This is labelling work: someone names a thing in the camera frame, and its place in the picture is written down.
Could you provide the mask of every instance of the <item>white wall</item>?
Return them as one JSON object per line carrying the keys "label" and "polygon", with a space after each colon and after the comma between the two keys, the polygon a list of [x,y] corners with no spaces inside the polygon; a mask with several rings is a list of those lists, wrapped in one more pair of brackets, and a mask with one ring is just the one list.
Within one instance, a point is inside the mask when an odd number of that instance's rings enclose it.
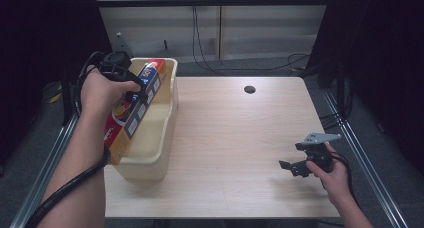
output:
{"label": "white wall", "polygon": [[[228,6],[222,10],[196,10],[202,48],[206,59],[211,60],[310,53],[325,7]],[[137,56],[192,60],[192,7],[101,8],[101,14],[111,42],[117,32],[122,32]],[[164,49],[164,40],[168,50]]]}

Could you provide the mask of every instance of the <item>cord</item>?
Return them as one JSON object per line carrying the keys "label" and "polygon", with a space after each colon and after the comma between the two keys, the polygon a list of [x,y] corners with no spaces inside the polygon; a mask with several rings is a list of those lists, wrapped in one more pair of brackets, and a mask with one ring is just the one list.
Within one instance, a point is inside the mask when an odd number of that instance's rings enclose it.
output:
{"label": "cord", "polygon": [[346,167],[346,172],[348,174],[348,186],[349,186],[349,191],[352,194],[353,199],[355,200],[356,204],[358,204],[358,200],[356,199],[355,193],[353,192],[353,182],[352,182],[352,170],[349,166],[349,162],[347,161],[346,157],[343,156],[342,154],[338,153],[338,152],[330,152],[331,154],[335,154],[337,156],[331,156],[333,159],[340,161],[345,167]]}
{"label": "cord", "polygon": [[78,187],[83,181],[94,175],[100,169],[103,169],[108,163],[110,158],[110,151],[107,147],[104,147],[103,158],[94,166],[88,168],[86,171],[81,172],[78,176],[68,181],[60,189],[54,192],[47,200],[45,200],[31,215],[26,228],[37,227],[40,221],[46,216],[46,214],[61,201],[66,195]]}
{"label": "cord", "polygon": [[321,116],[319,117],[320,120],[322,120],[322,126],[324,128],[324,130],[328,130],[330,128],[333,128],[337,125],[340,124],[341,121],[345,121],[347,119],[347,117],[351,114],[352,112],[352,107],[353,107],[353,88],[352,86],[350,86],[350,91],[348,94],[348,97],[346,98],[346,104],[344,106],[345,110],[343,112],[336,112],[334,114],[329,114],[329,115],[325,115],[325,116]]}
{"label": "cord", "polygon": [[74,109],[78,117],[80,117],[81,111],[82,111],[82,105],[81,105],[82,85],[85,79],[87,78],[87,75],[90,74],[90,72],[94,68],[96,68],[94,67],[90,69],[89,71],[87,71],[87,67],[94,62],[94,59],[97,59],[97,58],[103,59],[104,57],[105,57],[105,54],[103,52],[100,52],[100,51],[94,52],[93,54],[90,55],[90,57],[87,59],[87,61],[85,62],[84,66],[81,69],[81,72],[78,76],[77,82],[75,84],[75,89],[74,89]]}
{"label": "cord", "polygon": [[[194,58],[194,61],[196,62],[196,64],[200,67],[200,68],[202,68],[202,69],[204,69],[204,70],[208,70],[208,71],[212,71],[213,73],[215,73],[215,74],[217,74],[217,75],[220,75],[220,76],[226,76],[225,74],[222,74],[222,73],[220,73],[219,71],[231,71],[231,70],[235,70],[235,71],[241,71],[241,70],[247,70],[247,71],[255,71],[255,70],[259,70],[259,71],[270,71],[270,70],[278,70],[278,69],[281,69],[281,68],[285,68],[285,67],[287,67],[287,66],[290,66],[291,67],[291,65],[292,64],[294,64],[294,63],[296,63],[296,62],[298,62],[298,61],[300,61],[300,60],[303,60],[304,58],[306,58],[306,57],[309,57],[310,55],[308,55],[308,54],[291,54],[288,58],[287,58],[287,64],[285,64],[285,65],[281,65],[281,66],[277,66],[277,67],[273,67],[273,68],[257,68],[257,69],[234,69],[234,68],[222,68],[222,69],[213,69],[209,64],[208,64],[208,62],[206,61],[206,59],[205,59],[205,56],[203,55],[203,49],[202,49],[202,45],[201,45],[201,43],[200,43],[200,34],[199,34],[199,26],[198,26],[198,19],[197,19],[197,9],[196,9],[196,6],[193,6],[192,7],[193,8],[193,40],[192,40],[192,52],[193,52],[193,58]],[[203,60],[203,62],[205,63],[205,65],[206,65],[206,67],[205,66],[203,66],[203,65],[201,65],[200,63],[199,63],[199,61],[196,59],[196,55],[195,55],[195,52],[194,52],[194,44],[195,44],[195,37],[196,37],[196,34],[197,34],[197,41],[198,41],[198,45],[199,45],[199,49],[200,49],[200,53],[201,53],[201,56],[202,56],[202,60]],[[293,57],[293,56],[299,56],[299,55],[301,55],[302,57],[301,58],[299,58],[299,59],[296,59],[296,60],[294,60],[293,62],[290,62],[290,58],[291,57]]]}
{"label": "cord", "polygon": [[[196,59],[196,55],[195,55],[195,53],[194,53],[194,43],[195,43],[194,41],[195,41],[196,33],[197,33],[197,42],[198,42],[198,44],[199,44],[200,54],[202,55],[203,62],[205,63],[205,65],[206,65],[207,67],[202,66],[202,65],[201,65],[201,64],[197,61],[197,59]],[[200,68],[205,69],[205,70],[208,70],[208,71],[212,71],[213,73],[215,73],[215,74],[217,74],[217,75],[220,75],[220,76],[225,76],[224,74],[221,74],[221,73],[219,73],[219,72],[215,71],[214,69],[212,69],[212,67],[210,67],[210,66],[209,66],[209,64],[206,62],[205,56],[203,55],[203,49],[202,49],[202,45],[201,45],[201,43],[200,43],[199,26],[198,26],[198,23],[197,23],[197,9],[196,9],[196,6],[193,6],[193,42],[192,42],[192,51],[193,51],[193,58],[194,58],[194,61],[196,62],[196,64],[197,64]]]}
{"label": "cord", "polygon": [[344,227],[343,224],[338,224],[338,223],[333,223],[333,222],[328,222],[323,220],[318,220],[318,222],[322,224],[326,224],[326,225],[331,225],[331,226]]}
{"label": "cord", "polygon": [[308,55],[308,54],[291,54],[291,55],[289,55],[289,57],[287,57],[287,62],[289,63],[289,65],[290,65],[290,71],[289,71],[289,74],[287,75],[287,76],[291,76],[291,74],[293,73],[293,67],[291,66],[291,64],[292,63],[290,63],[290,58],[292,57],[292,56],[303,56],[302,57],[302,59],[303,58],[305,58],[305,57],[309,57],[310,55]]}

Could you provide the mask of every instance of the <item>beige plastic bin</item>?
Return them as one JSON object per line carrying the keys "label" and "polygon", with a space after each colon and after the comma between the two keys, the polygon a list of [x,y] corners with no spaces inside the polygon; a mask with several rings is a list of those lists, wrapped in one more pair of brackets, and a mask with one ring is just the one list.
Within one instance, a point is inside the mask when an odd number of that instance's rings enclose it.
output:
{"label": "beige plastic bin", "polygon": [[[147,58],[134,58],[130,70],[138,74],[146,62]],[[126,179],[159,180],[166,175],[177,117],[175,77],[178,63],[169,58],[165,62],[166,77],[134,133],[121,163],[114,166]]]}

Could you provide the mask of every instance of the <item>wooden table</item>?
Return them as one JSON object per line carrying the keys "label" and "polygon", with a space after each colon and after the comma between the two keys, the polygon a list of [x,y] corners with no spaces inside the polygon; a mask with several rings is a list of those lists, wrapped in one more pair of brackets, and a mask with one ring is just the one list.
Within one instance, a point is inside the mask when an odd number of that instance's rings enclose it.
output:
{"label": "wooden table", "polygon": [[304,160],[294,144],[323,133],[302,79],[177,77],[177,87],[166,177],[129,181],[107,166],[106,217],[339,216],[318,178],[293,177],[278,163]]}

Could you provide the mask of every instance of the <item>metal frame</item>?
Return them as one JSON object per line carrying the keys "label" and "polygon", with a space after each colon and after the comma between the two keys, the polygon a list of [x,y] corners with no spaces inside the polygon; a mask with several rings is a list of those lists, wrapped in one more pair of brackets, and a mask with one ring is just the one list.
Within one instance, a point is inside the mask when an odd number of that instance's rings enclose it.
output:
{"label": "metal frame", "polygon": [[[66,0],[56,0],[51,2],[52,5],[70,5],[70,6],[96,6],[103,8],[112,8],[112,7],[169,7],[169,6],[288,6],[288,5],[349,5],[357,4],[361,1],[357,0],[96,0],[96,1],[66,1]],[[327,98],[329,100],[329,105],[333,105],[334,98]],[[70,117],[70,121],[64,121],[64,126],[52,148],[52,152],[49,154],[47,161],[45,162],[42,170],[40,171],[39,176],[37,177],[33,187],[31,188],[29,194],[27,195],[24,203],[22,204],[20,210],[18,211],[15,219],[12,222],[11,227],[24,227],[25,223],[35,211],[38,203],[41,200],[41,197],[44,193],[44,190],[48,184],[48,181],[53,174],[54,169],[56,168],[61,156],[63,155],[65,148],[70,140],[72,132],[74,130],[75,124],[78,120],[75,114]],[[345,124],[343,119],[340,119],[341,124]],[[371,171],[369,172],[369,160],[363,160],[363,150],[362,152],[355,152],[355,155],[358,154],[357,159],[363,165],[363,169],[369,179],[370,183],[373,186],[374,191],[376,192],[377,197],[382,203],[383,208],[385,209],[390,221],[393,224],[393,227],[407,227],[405,221],[403,220],[397,205],[394,203],[390,194],[388,194],[384,185],[381,183],[381,180],[378,178],[375,170],[371,166]]]}
{"label": "metal frame", "polygon": [[364,174],[371,185],[371,188],[374,190],[375,195],[380,201],[381,206],[383,207],[384,212],[390,220],[390,223],[393,227],[396,228],[406,228],[405,219],[403,218],[400,209],[393,197],[390,195],[386,186],[380,179],[380,176],[377,174],[377,171],[374,169],[374,166],[371,164],[371,161],[368,159],[367,154],[364,151],[361,143],[353,132],[349,122],[345,120],[337,110],[336,98],[330,92],[324,92],[325,99],[328,106],[330,107],[331,112],[334,117],[337,119],[340,129],[342,130],[344,137],[349,143],[350,148],[352,149],[353,154],[359,162]]}

